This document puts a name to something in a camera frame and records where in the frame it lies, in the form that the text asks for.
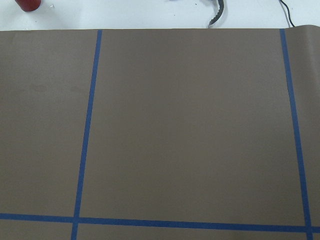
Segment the brown table mat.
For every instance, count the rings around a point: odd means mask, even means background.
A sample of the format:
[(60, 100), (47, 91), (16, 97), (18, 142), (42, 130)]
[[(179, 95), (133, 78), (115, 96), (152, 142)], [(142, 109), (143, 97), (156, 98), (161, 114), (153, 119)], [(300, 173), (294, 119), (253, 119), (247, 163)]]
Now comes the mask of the brown table mat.
[(319, 27), (2, 31), (0, 237), (319, 239)]

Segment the red cylinder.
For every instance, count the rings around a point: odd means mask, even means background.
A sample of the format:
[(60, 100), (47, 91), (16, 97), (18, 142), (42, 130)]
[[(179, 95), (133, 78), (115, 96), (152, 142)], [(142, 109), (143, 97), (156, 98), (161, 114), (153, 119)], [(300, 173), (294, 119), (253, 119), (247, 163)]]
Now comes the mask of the red cylinder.
[(34, 11), (38, 9), (42, 3), (41, 0), (15, 0), (15, 2), (24, 12)]

